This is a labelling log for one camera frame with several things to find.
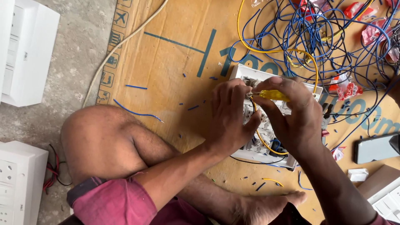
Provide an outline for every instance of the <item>white cable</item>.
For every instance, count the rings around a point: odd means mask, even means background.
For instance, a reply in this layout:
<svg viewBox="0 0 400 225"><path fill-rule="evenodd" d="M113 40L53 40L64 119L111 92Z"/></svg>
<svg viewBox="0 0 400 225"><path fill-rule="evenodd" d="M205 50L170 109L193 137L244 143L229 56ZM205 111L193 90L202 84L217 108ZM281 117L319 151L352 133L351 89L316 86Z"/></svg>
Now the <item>white cable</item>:
<svg viewBox="0 0 400 225"><path fill-rule="evenodd" d="M102 71L104 65L106 64L107 60L109 59L109 57L115 52L115 50L117 50L122 44L124 44L125 42L127 42L129 39L131 39L135 34L137 34L141 29L143 29L163 8L164 6L167 4L168 0L165 0L164 3L158 8L158 10L150 17L148 18L138 29L136 29L133 33L131 33L128 37L126 37L126 39L124 39L123 41L121 41L121 43L119 43L117 46L115 46L111 52L107 55L107 57L104 59L103 63L101 63L99 69L97 70L97 72L94 74L93 80L90 83L89 86L89 90L88 93L86 94L85 100L83 101L83 105L82 108L84 108L88 102L89 99L89 94L92 91L94 82L97 79L97 76L99 75L100 71Z"/></svg>

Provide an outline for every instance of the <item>cardboard sheet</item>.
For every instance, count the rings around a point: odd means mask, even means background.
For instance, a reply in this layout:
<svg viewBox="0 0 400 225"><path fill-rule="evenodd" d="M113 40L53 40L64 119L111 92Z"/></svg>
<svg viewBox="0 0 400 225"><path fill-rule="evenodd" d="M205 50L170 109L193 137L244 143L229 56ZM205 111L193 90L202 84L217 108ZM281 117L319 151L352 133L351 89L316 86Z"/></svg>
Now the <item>cardboard sheet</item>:
<svg viewBox="0 0 400 225"><path fill-rule="evenodd" d="M250 0L246 1L241 15L241 27L258 10L258 7L251 7ZM139 27L161 4L162 0L118 0L108 50ZM235 64L229 59L228 53L230 46L238 40L236 18L239 5L240 0L170 0L144 31L124 44L108 60L104 67L97 103L116 104L114 102L116 99L124 107L136 113L158 116L165 123L159 122L154 117L137 116L137 118L182 152L202 143L211 119L211 90L218 83L229 79L230 71ZM264 11L260 20L270 21L274 16L271 12L275 11L276 4L271 4L271 8ZM252 27L253 24L245 31L245 36L252 37ZM359 43L361 30L362 25L355 24L348 31L349 35L346 36L349 39L346 41ZM246 49L239 44L232 50L235 60L239 60L245 53ZM286 71L284 65L281 66L285 71L281 71L265 55L256 55L264 62L249 55L241 63L278 75L283 75ZM277 53L276 57L282 59L282 54ZM307 76L312 75L303 68L294 70ZM126 87L126 84L146 87L148 90ZM350 114L364 111L371 107L374 101L375 93L366 92L352 99L348 112L341 109L342 103L336 103L335 99L326 95L321 97L320 103L332 102L336 104L334 112ZM188 111L188 108L196 105L199 107ZM377 118L377 121L371 121L370 135L399 131L399 111L392 99L385 98L377 110L372 112L374 115L372 120ZM363 120L363 117L364 115L358 118L352 116L336 125L329 125L328 131L331 134L326 140L328 148L336 146ZM342 144L347 147L344 150L344 158L338 164L345 173L347 169L367 168L372 174L382 164L400 169L400 157L364 165L353 163L352 143L358 140L360 135L367 137L367 123L363 123ZM206 171L206 175L210 179L215 179L216 184L236 193L280 195L292 190L302 190L298 185L298 171L302 171L301 167L292 173L282 168L252 165L227 158ZM278 187L271 181L255 192L263 183L261 180L263 177L276 179L285 187ZM303 173L301 180L304 187L311 188ZM324 218L320 204L314 191L306 192L308 200L299 211L312 224L319 224Z"/></svg>

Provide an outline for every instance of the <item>foot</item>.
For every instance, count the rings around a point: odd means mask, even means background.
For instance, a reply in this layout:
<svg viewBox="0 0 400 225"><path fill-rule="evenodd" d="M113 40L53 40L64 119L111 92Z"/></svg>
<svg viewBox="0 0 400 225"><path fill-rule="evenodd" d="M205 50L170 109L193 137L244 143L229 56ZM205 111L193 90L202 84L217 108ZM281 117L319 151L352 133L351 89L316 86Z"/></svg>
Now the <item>foot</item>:
<svg viewBox="0 0 400 225"><path fill-rule="evenodd" d="M283 211L288 202L298 207L306 200L307 194L300 191L281 196L246 197L241 210L238 210L241 211L241 216L236 224L269 224Z"/></svg>

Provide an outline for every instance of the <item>printed icon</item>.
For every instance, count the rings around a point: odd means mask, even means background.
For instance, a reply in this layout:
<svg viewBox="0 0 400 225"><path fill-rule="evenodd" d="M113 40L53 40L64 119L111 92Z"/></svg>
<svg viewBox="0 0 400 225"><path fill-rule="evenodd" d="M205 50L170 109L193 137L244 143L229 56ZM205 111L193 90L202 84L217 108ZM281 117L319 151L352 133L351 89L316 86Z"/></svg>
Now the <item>printed icon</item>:
<svg viewBox="0 0 400 225"><path fill-rule="evenodd" d="M111 30L110 39L108 44L111 46L117 46L124 39L124 34L115 30Z"/></svg>
<svg viewBox="0 0 400 225"><path fill-rule="evenodd" d="M117 53L113 53L107 60L106 66L109 66L111 68L117 68L118 60L120 58L120 55Z"/></svg>
<svg viewBox="0 0 400 225"><path fill-rule="evenodd" d="M114 15L114 24L125 28L128 22L129 13L124 10L116 9Z"/></svg>
<svg viewBox="0 0 400 225"><path fill-rule="evenodd" d="M97 94L97 104L108 104L109 100L110 93L99 89L99 93Z"/></svg>
<svg viewBox="0 0 400 225"><path fill-rule="evenodd" d="M112 72L107 72L103 70L100 84L110 88L112 87L113 82L114 82L114 74Z"/></svg>
<svg viewBox="0 0 400 225"><path fill-rule="evenodd" d="M132 5L132 0L120 0L119 4L129 8Z"/></svg>

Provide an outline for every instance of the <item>teal printed line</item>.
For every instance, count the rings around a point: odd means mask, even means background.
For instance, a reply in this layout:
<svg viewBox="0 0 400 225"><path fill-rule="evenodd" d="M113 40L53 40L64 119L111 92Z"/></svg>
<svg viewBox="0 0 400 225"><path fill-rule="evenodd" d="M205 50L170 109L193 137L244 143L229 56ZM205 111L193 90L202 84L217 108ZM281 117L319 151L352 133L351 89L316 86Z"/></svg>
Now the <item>teal printed line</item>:
<svg viewBox="0 0 400 225"><path fill-rule="evenodd" d="M203 73L204 66L206 65L208 54L210 53L212 42L214 41L216 29L212 29L210 39L208 39L206 52L204 53L203 60L201 61L199 71L197 72L197 77L201 77L201 73Z"/></svg>
<svg viewBox="0 0 400 225"><path fill-rule="evenodd" d="M152 37L155 37L155 38L159 38L159 39L161 39L161 40L168 41L168 42L170 42L170 43L177 44L177 45L183 46L183 47L185 47L185 48L192 49L192 50L194 50L194 51L197 51L197 52L200 52L200 53L205 54L205 52L203 52L203 51L201 51L201 50L199 50L199 49L190 47L190 46L188 46L188 45L179 43L179 42L177 42L177 41L174 41L174 40L171 40L171 39L168 39L168 38L165 38L165 37L161 37L161 36L158 36L158 35L155 35L155 34L151 34L151 33L149 33L149 32L144 32L144 34L147 34L147 35L149 35L149 36L152 36Z"/></svg>

